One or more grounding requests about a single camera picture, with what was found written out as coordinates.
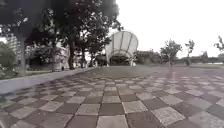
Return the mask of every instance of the pavement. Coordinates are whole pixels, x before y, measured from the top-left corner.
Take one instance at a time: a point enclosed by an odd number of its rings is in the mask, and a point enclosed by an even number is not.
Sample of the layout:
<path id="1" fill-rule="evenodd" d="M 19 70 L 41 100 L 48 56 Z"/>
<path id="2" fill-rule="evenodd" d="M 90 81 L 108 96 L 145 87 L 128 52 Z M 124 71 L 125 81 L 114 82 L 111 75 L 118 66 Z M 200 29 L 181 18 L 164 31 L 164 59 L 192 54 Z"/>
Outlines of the pavement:
<path id="1" fill-rule="evenodd" d="M 223 77 L 217 69 L 98 68 L 1 95 L 0 127 L 224 128 Z"/>

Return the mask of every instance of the grass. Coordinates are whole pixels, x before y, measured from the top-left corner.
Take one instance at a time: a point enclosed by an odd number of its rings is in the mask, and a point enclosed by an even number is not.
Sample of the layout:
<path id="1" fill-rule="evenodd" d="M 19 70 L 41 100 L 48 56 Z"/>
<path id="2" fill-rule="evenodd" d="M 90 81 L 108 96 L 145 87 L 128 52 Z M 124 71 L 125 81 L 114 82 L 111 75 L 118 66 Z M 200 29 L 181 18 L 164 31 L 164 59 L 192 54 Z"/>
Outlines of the grass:
<path id="1" fill-rule="evenodd" d="M 34 75 L 41 75 L 41 74 L 46 74 L 46 73 L 51 73 L 51 71 L 27 71 L 26 76 L 34 76 Z M 18 75 L 13 75 L 13 74 L 7 74 L 4 77 L 0 77 L 0 80 L 6 80 L 6 79 L 14 79 L 14 78 L 20 78 L 23 77 L 20 74 Z"/>
<path id="2" fill-rule="evenodd" d="M 223 64 L 191 64 L 191 68 L 224 69 Z"/>

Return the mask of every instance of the ground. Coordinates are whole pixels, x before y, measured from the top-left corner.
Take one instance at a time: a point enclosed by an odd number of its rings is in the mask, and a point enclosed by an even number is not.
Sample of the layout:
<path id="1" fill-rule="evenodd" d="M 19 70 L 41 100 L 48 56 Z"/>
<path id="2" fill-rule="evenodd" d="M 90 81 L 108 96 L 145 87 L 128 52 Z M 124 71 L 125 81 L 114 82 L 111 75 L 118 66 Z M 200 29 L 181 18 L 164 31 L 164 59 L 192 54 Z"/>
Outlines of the ground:
<path id="1" fill-rule="evenodd" d="M 223 128 L 224 70 L 109 67 L 1 96 L 4 128 Z"/>

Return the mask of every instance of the gray paving tile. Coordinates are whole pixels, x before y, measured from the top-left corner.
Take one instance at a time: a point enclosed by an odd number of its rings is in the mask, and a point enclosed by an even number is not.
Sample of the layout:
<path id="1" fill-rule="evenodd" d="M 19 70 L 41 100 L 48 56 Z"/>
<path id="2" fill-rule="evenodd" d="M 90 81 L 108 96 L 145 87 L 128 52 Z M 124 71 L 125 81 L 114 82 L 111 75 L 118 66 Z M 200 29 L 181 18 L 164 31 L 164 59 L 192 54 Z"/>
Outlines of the gray paving tile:
<path id="1" fill-rule="evenodd" d="M 100 104 L 82 104 L 76 115 L 98 115 Z"/>
<path id="2" fill-rule="evenodd" d="M 124 115 L 100 116 L 96 128 L 128 128 Z"/>
<path id="3" fill-rule="evenodd" d="M 18 103 L 23 104 L 23 105 L 27 105 L 27 104 L 33 103 L 35 101 L 37 101 L 37 99 L 26 98 L 26 99 L 23 99 L 23 100 L 19 101 Z"/>
<path id="4" fill-rule="evenodd" d="M 155 96 L 153 96 L 152 94 L 150 93 L 140 93 L 140 94 L 136 94 L 137 97 L 140 99 L 140 100 L 149 100 L 149 99 L 153 99 L 153 98 L 156 98 Z"/>
<path id="5" fill-rule="evenodd" d="M 216 104 L 224 107 L 224 99 L 219 100 Z"/>
<path id="6" fill-rule="evenodd" d="M 30 115 L 34 111 L 36 111 L 35 108 L 23 107 L 23 108 L 20 108 L 20 109 L 18 109 L 16 111 L 13 111 L 11 113 L 11 115 L 14 116 L 14 117 L 16 117 L 16 118 L 23 119 L 24 117 Z"/>
<path id="7" fill-rule="evenodd" d="M 84 96 L 74 96 L 70 98 L 67 103 L 78 103 L 81 104 L 85 100 Z"/>
<path id="8" fill-rule="evenodd" d="M 51 100 L 54 100 L 56 97 L 57 97 L 57 95 L 46 95 L 46 96 L 42 97 L 41 100 L 51 101 Z"/>
<path id="9" fill-rule="evenodd" d="M 189 120 L 201 128 L 223 128 L 224 121 L 207 112 L 201 112 L 189 117 Z"/>
<path id="10" fill-rule="evenodd" d="M 76 92 L 74 91 L 68 91 L 68 92 L 65 92 L 63 93 L 61 96 L 74 96 Z"/>
<path id="11" fill-rule="evenodd" d="M 181 91 L 180 90 L 177 90 L 175 88 L 170 88 L 170 89 L 166 90 L 165 92 L 167 92 L 169 94 L 176 94 L 176 93 L 179 93 Z"/>
<path id="12" fill-rule="evenodd" d="M 178 104 L 180 102 L 183 102 L 183 100 L 173 96 L 173 95 L 168 95 L 168 96 L 164 96 L 164 97 L 160 97 L 160 99 L 162 101 L 164 101 L 165 103 L 169 104 L 169 105 L 175 105 Z"/>
<path id="13" fill-rule="evenodd" d="M 147 111 L 148 109 L 141 101 L 122 102 L 125 113 Z"/>
<path id="14" fill-rule="evenodd" d="M 46 103 L 45 105 L 43 105 L 42 107 L 40 107 L 40 109 L 44 111 L 54 112 L 62 105 L 63 105 L 62 102 L 50 101 Z"/>
<path id="15" fill-rule="evenodd" d="M 194 96 L 200 96 L 204 94 L 202 91 L 199 91 L 199 90 L 188 90 L 186 91 L 186 93 L 189 93 Z"/>
<path id="16" fill-rule="evenodd" d="M 206 100 L 203 100 L 203 99 L 200 99 L 200 98 L 193 98 L 193 99 L 190 99 L 188 101 L 189 104 L 191 105 L 194 105 L 198 108 L 201 108 L 203 110 L 209 108 L 212 104 Z"/>
<path id="17" fill-rule="evenodd" d="M 11 128 L 36 128 L 36 126 L 31 125 L 25 121 L 18 121 L 16 124 L 13 124 Z"/>
<path id="18" fill-rule="evenodd" d="M 224 93 L 220 91 L 210 91 L 208 94 L 219 97 L 219 98 L 224 98 Z"/>

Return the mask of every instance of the tree trunk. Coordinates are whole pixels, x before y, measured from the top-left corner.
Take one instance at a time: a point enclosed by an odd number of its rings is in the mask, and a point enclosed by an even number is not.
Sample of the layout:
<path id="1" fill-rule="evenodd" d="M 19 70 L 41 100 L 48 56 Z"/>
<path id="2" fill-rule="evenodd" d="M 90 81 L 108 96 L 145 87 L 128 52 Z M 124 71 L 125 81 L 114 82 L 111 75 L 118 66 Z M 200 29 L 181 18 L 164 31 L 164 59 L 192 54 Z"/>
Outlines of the tree trunk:
<path id="1" fill-rule="evenodd" d="M 22 76 L 26 75 L 26 57 L 25 57 L 25 38 L 18 36 L 18 40 L 20 41 L 20 74 Z"/>
<path id="2" fill-rule="evenodd" d="M 190 58 L 189 58 L 189 53 L 187 54 L 187 66 L 190 66 Z"/>
<path id="3" fill-rule="evenodd" d="M 55 55 L 56 55 L 56 43 L 53 42 L 52 43 L 52 65 L 51 65 L 52 72 L 55 72 L 55 63 L 56 63 Z"/>
<path id="4" fill-rule="evenodd" d="M 21 51 L 21 61 L 20 61 L 21 68 L 20 68 L 20 73 L 21 73 L 22 76 L 26 75 L 26 57 L 25 57 L 24 41 L 20 42 L 20 51 Z"/>
<path id="5" fill-rule="evenodd" d="M 90 60 L 90 65 L 91 65 L 91 67 L 93 67 L 93 58 L 94 58 L 94 54 L 91 53 L 91 60 Z"/>
<path id="6" fill-rule="evenodd" d="M 84 62 L 85 62 L 85 49 L 82 48 L 81 68 L 84 68 Z"/>
<path id="7" fill-rule="evenodd" d="M 68 66 L 69 66 L 69 69 L 70 70 L 73 70 L 73 69 L 75 69 L 74 68 L 74 65 L 73 65 L 73 63 L 74 63 L 74 52 L 75 52 L 75 48 L 74 48 L 75 46 L 74 46 L 74 43 L 73 42 L 70 42 L 69 43 L 69 52 L 70 52 L 70 56 L 69 56 L 69 58 L 68 58 Z"/>

